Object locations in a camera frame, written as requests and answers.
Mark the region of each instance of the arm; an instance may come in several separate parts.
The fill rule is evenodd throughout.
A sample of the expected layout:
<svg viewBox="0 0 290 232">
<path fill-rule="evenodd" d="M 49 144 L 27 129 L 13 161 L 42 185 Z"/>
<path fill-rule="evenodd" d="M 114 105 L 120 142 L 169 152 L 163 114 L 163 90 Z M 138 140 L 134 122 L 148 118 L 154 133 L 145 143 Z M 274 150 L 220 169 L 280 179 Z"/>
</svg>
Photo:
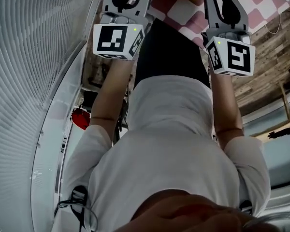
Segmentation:
<svg viewBox="0 0 290 232">
<path fill-rule="evenodd" d="M 113 60 L 111 69 L 91 109 L 90 125 L 100 125 L 111 141 L 122 107 L 133 61 Z"/>
<path fill-rule="evenodd" d="M 211 60 L 210 72 L 213 91 L 214 125 L 216 136 L 224 150 L 227 143 L 239 136 L 243 136 L 243 122 L 230 76 L 214 74 Z"/>
</svg>

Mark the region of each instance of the red object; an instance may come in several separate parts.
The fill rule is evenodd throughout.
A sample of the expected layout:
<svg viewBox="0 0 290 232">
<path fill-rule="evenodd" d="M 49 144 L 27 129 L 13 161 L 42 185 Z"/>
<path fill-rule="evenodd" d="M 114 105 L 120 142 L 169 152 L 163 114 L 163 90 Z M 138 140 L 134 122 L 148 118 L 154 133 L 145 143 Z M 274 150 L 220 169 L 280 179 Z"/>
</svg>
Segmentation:
<svg viewBox="0 0 290 232">
<path fill-rule="evenodd" d="M 72 121 L 78 127 L 86 130 L 90 123 L 90 114 L 80 108 L 76 108 L 72 113 Z"/>
</svg>

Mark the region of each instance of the pink and white checkered fabric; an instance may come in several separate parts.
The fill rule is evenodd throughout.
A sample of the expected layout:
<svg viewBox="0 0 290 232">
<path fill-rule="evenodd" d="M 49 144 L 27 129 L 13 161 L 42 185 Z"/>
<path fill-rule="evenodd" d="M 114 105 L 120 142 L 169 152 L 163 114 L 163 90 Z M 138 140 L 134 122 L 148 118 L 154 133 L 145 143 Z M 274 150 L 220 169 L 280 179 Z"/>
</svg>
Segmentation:
<svg viewBox="0 0 290 232">
<path fill-rule="evenodd" d="M 290 7 L 290 0 L 239 0 L 249 17 L 249 31 L 256 32 Z M 203 0 L 152 0 L 148 13 L 169 24 L 203 48 L 201 32 L 208 28 Z"/>
</svg>

